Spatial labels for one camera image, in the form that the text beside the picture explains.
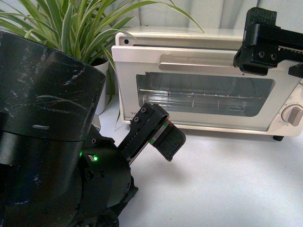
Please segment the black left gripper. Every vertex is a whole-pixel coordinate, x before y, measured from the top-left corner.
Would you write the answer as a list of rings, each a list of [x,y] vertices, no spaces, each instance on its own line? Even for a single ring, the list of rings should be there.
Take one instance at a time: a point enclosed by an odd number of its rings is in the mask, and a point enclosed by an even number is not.
[[[149,142],[167,161],[186,137],[159,105],[144,104],[131,120],[131,130],[119,146],[91,129],[82,150],[81,200],[72,227],[117,227],[118,217],[138,191],[130,163]]]

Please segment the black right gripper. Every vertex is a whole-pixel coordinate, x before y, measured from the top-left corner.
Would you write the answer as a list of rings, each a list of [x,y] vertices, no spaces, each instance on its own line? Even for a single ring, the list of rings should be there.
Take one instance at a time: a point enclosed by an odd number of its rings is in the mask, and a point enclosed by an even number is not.
[[[283,60],[299,61],[303,54],[303,35],[276,26],[275,11],[253,7],[246,14],[243,40],[233,59],[244,73],[265,76]],[[288,74],[303,78],[303,64],[289,68]]]

